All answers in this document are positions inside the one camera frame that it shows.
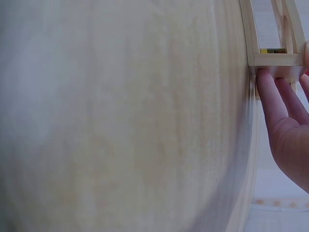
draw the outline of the wooden panel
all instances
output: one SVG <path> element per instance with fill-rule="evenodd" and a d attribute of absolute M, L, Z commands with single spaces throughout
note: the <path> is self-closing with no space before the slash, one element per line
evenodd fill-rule
<path fill-rule="evenodd" d="M 258 113 L 238 0 L 2 2 L 1 231 L 241 230 Z"/>

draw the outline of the wooden strip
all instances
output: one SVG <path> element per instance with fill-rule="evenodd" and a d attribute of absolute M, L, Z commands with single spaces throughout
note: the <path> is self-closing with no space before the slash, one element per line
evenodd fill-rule
<path fill-rule="evenodd" d="M 255 54 L 255 66 L 303 66 L 303 55 L 300 54 Z"/>

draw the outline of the wooden rib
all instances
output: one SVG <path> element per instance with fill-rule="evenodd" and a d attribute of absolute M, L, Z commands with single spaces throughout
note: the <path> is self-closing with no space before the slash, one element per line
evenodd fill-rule
<path fill-rule="evenodd" d="M 282 47 L 287 48 L 288 39 L 285 35 L 286 30 L 291 31 L 291 39 L 294 54 L 303 54 L 305 48 L 305 35 L 300 21 L 299 13 L 294 0 L 281 0 L 282 13 L 279 10 L 276 0 L 271 0 L 271 5 L 276 19 L 279 39 Z"/>
<path fill-rule="evenodd" d="M 252 66 L 254 65 L 254 53 L 260 52 L 252 3 L 250 0 L 239 0 L 239 2 L 246 39 L 248 65 Z"/>
<path fill-rule="evenodd" d="M 255 66 L 303 66 L 301 54 L 255 54 Z"/>
<path fill-rule="evenodd" d="M 292 39 L 295 43 L 294 52 L 297 54 L 304 54 L 306 40 L 295 1 L 282 0 L 282 7 L 283 16 L 286 16 L 290 23 Z"/>

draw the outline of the wooden model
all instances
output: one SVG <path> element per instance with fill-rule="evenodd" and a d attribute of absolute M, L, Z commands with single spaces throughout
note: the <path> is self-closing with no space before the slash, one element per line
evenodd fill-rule
<path fill-rule="evenodd" d="M 284 78 L 295 90 L 305 73 L 305 36 L 294 0 L 271 0 L 281 47 L 278 53 L 259 46 L 251 0 L 240 0 L 247 45 L 248 65 L 253 79 L 259 69 L 267 69 L 274 78 Z"/>

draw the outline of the balsa wood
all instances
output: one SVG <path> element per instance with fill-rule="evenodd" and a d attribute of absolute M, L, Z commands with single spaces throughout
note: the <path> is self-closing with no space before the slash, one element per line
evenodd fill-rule
<path fill-rule="evenodd" d="M 1 231 L 242 230 L 259 127 L 238 0 L 1 10 Z"/>
<path fill-rule="evenodd" d="M 259 45 L 252 2 L 240 0 L 249 69 L 253 80 L 259 69 L 266 69 L 274 78 L 284 78 L 293 84 L 307 70 L 304 67 L 306 41 L 299 13 L 294 0 L 271 0 L 271 5 L 280 43 L 286 49 L 287 54 L 261 54 L 259 50 L 256 50 Z"/>
<path fill-rule="evenodd" d="M 254 21 L 252 2 L 247 0 L 239 0 L 239 2 L 246 38 L 248 65 L 254 66 L 254 54 L 259 53 L 259 43 Z"/>

